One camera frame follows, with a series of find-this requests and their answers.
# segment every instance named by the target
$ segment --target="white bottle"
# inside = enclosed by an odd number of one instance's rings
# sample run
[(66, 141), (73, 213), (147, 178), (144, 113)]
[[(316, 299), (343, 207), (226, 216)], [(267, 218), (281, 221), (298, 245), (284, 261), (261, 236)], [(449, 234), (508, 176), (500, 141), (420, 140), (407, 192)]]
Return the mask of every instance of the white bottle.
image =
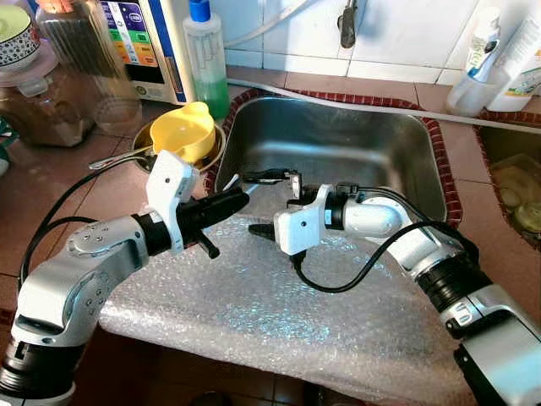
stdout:
[(500, 9), (487, 7), (480, 14), (478, 24), (473, 32), (472, 44), (467, 54), (466, 72), (472, 68), (479, 69), (488, 56), (486, 46), (500, 38)]
[(537, 6), (495, 62), (490, 81), (497, 96), (487, 105), (494, 112), (517, 112), (526, 106), (541, 84), (541, 7)]
[(229, 112), (229, 94), (221, 19), (210, 11), (209, 0), (189, 0), (189, 12), (183, 29), (195, 94), (209, 106), (214, 119), (224, 118)]

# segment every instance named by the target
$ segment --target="countertop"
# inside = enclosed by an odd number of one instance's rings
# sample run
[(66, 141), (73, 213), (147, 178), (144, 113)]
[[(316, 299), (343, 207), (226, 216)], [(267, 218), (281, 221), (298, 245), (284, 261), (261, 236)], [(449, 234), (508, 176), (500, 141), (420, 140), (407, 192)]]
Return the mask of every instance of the countertop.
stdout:
[[(437, 112), (443, 111), (450, 89), (440, 85), (246, 68), (230, 68), (228, 75), (289, 89), (401, 98)], [(243, 90), (232, 86), (230, 95)], [(156, 117), (170, 108), (163, 103), (145, 102), (145, 118)], [(527, 111), (541, 112), (541, 98), (535, 97)], [(484, 271), (539, 320), (539, 252), (503, 217), (474, 129), (466, 124), (447, 122), (440, 122), (440, 127), (462, 203), (463, 219), (459, 229), (480, 248)], [(127, 151), (130, 142), (130, 138), (95, 133), (70, 149), (30, 148), (22, 143), (9, 148), (13, 164), (0, 178), (0, 351), (8, 340), (8, 322), (15, 310), (20, 258), (39, 221), (67, 187), (88, 173), (88, 162)], [(115, 168), (75, 193), (59, 214), (107, 219), (137, 212), (145, 202), (146, 177), (135, 165)], [(36, 251), (33, 264), (60, 250), (67, 235), (77, 227), (70, 225), (51, 233)]]

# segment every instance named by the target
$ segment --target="brown floor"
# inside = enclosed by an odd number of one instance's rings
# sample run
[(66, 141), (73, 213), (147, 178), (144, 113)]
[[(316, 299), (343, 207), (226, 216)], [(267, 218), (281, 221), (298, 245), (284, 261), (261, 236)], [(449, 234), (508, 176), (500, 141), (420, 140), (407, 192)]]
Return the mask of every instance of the brown floor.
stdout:
[(208, 391), (233, 406), (303, 405), (303, 382), (96, 331), (76, 376), (73, 405), (184, 406)]

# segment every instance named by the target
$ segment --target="metal bowl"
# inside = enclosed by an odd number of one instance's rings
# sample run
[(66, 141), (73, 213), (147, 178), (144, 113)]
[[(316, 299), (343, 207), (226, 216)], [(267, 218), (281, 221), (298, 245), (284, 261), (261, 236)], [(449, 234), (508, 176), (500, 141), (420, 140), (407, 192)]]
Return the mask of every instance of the metal bowl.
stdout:
[[(144, 148), (146, 146), (152, 145), (152, 138), (150, 137), (150, 126), (152, 122), (147, 123), (138, 133), (135, 135), (134, 141), (132, 142), (132, 151), (138, 150), (139, 148)], [(200, 172), (207, 171), (212, 165), (218, 162), (218, 160), (223, 155), (224, 150), (226, 149), (226, 135), (223, 132), (223, 129), (218, 125), (216, 127), (216, 142), (209, 154), (201, 159), (199, 159), (194, 166), (199, 169)], [(157, 155), (150, 148), (145, 153), (146, 162), (136, 161), (135, 165), (139, 167), (142, 171), (150, 173), (152, 167), (154, 167), (154, 162), (156, 161)]]

